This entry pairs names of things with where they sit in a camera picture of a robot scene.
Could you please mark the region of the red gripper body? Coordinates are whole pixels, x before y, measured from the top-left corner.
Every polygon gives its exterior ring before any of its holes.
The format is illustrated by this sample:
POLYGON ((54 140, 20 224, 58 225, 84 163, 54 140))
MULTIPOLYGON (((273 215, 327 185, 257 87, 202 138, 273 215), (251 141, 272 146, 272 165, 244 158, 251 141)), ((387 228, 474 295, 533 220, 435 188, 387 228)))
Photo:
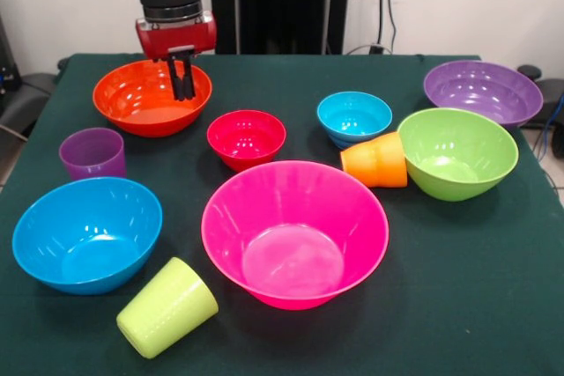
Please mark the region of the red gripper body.
POLYGON ((210 11, 172 23, 151 23, 139 18, 136 32, 145 56, 152 60, 164 60, 169 54, 184 50, 195 54, 211 51, 217 42, 217 26, 210 11))

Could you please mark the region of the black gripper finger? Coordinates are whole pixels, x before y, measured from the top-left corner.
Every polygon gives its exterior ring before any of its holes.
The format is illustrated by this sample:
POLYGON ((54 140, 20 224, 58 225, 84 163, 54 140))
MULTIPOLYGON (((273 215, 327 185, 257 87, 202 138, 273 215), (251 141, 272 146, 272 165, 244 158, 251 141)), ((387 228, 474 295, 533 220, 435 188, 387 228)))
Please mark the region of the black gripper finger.
POLYGON ((186 100, 192 100, 195 97, 194 83, 191 71, 192 56, 192 51, 185 51, 182 53, 182 65, 184 69, 184 74, 182 77, 182 92, 183 98, 186 100))
POLYGON ((178 77, 176 66, 175 66, 175 59, 172 55, 167 56, 167 67, 171 80, 171 86, 173 89, 174 99, 178 101, 182 101, 184 100, 182 80, 178 77))

